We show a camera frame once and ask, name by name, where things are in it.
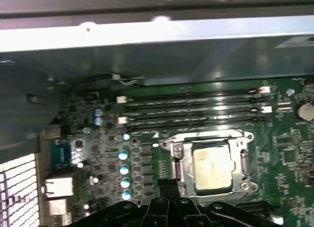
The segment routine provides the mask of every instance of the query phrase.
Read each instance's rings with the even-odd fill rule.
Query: motherboard
[[[311,77],[69,94],[57,145],[80,169],[73,219],[176,178],[202,205],[263,201],[268,218],[314,226],[313,103]]]

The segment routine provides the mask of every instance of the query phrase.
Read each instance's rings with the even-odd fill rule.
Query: ventilation grille
[[[0,227],[37,227],[35,155],[0,164]]]

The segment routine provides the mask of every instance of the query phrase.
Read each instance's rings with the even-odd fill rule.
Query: wire
[[[101,80],[116,80],[119,81],[124,86],[131,86],[133,84],[139,84],[138,80],[135,79],[143,79],[144,77],[128,77],[128,76],[120,76],[119,74],[100,74],[100,75],[94,75],[90,76],[88,78],[85,78],[84,80],[77,82],[74,84],[68,92],[74,91],[78,87],[82,87],[86,84],[93,83],[95,81],[101,81]]]
[[[131,86],[133,84],[139,84],[139,82],[137,80],[131,80],[131,81],[128,81],[128,82],[125,82],[123,80],[119,80],[119,83],[121,83],[124,86]]]

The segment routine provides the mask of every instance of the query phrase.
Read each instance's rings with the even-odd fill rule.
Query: cpu socket
[[[172,177],[179,180],[183,196],[200,202],[237,199],[256,192],[248,171],[250,132],[216,130],[181,133],[160,142],[170,151]]]

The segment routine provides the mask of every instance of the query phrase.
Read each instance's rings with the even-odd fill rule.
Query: green circuit board
[[[269,91],[252,93],[261,87]],[[217,94],[225,98],[218,100]],[[311,78],[137,87],[65,98],[61,128],[72,163],[90,160],[84,173],[101,173],[103,179],[91,185],[82,175],[74,216],[84,215],[82,206],[91,197],[109,205],[126,193],[135,202],[156,195],[157,180],[172,172],[170,152],[159,146],[163,139],[187,131],[241,129],[254,134],[249,174],[259,187],[241,202],[265,200],[281,207],[285,226],[314,226],[314,125],[308,122],[313,101]],[[225,109],[214,108],[222,102]],[[256,110],[261,107],[271,110]],[[119,159],[122,152],[127,159]],[[147,180],[138,172],[143,167]],[[121,187],[123,180],[129,187]]]

